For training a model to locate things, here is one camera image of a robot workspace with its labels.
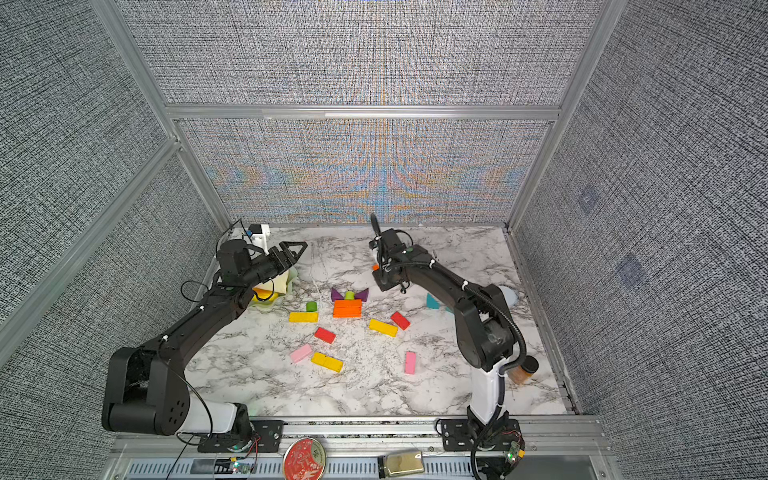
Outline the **red block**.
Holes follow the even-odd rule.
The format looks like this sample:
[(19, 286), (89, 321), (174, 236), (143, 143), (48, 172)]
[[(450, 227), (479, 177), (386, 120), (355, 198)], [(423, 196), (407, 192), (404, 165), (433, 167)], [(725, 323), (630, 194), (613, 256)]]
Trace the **red block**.
[(391, 315), (392, 322), (400, 329), (407, 330), (411, 326), (411, 322), (400, 312), (395, 312)]
[(322, 327), (318, 327), (314, 332), (314, 336), (328, 344), (333, 344), (336, 339), (336, 334)]

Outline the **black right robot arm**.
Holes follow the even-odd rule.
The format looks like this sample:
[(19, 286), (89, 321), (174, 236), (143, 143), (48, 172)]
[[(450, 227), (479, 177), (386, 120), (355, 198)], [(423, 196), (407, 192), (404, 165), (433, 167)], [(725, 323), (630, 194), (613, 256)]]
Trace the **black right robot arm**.
[(470, 282), (439, 263), (424, 247), (406, 244), (401, 229), (383, 230), (371, 216), (377, 269), (373, 278), (381, 291), (397, 287), (405, 293), (417, 285), (448, 307), (454, 315), (459, 351), (473, 368), (467, 408), (468, 433), (473, 444), (488, 449), (504, 421), (505, 378), (527, 356), (521, 329), (512, 319), (500, 287)]

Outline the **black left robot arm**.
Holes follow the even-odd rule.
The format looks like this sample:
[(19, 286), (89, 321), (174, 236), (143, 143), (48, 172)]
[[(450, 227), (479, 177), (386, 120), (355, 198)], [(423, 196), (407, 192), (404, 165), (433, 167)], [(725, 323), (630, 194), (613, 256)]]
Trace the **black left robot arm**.
[(284, 241), (268, 250), (242, 239), (222, 243), (216, 254), (219, 270), (197, 305), (157, 337), (111, 356), (104, 429), (163, 436), (232, 431), (235, 421), (217, 423), (212, 405), (190, 386), (184, 370), (216, 333), (246, 311), (253, 288), (287, 272), (307, 247), (304, 241)]

